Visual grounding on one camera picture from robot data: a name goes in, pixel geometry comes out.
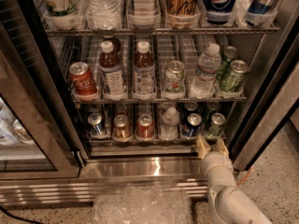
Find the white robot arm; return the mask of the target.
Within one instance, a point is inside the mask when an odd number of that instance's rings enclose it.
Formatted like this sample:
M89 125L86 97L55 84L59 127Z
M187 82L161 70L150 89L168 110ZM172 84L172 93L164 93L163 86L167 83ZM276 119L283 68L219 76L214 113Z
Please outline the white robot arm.
M199 135L198 158L207 179L209 216L213 224L272 224L253 200L236 184L229 151L222 138L212 147Z

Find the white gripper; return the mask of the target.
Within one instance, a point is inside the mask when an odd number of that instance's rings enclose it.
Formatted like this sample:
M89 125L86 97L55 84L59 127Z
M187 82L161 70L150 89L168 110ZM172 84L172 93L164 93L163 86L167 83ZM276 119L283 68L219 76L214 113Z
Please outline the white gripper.
M232 162L228 158L229 151L222 138L218 138L216 142L218 152L210 152L211 146L202 135L197 137L196 145L198 157L203 160L202 170L204 174L207 174L213 168L227 168L233 171Z

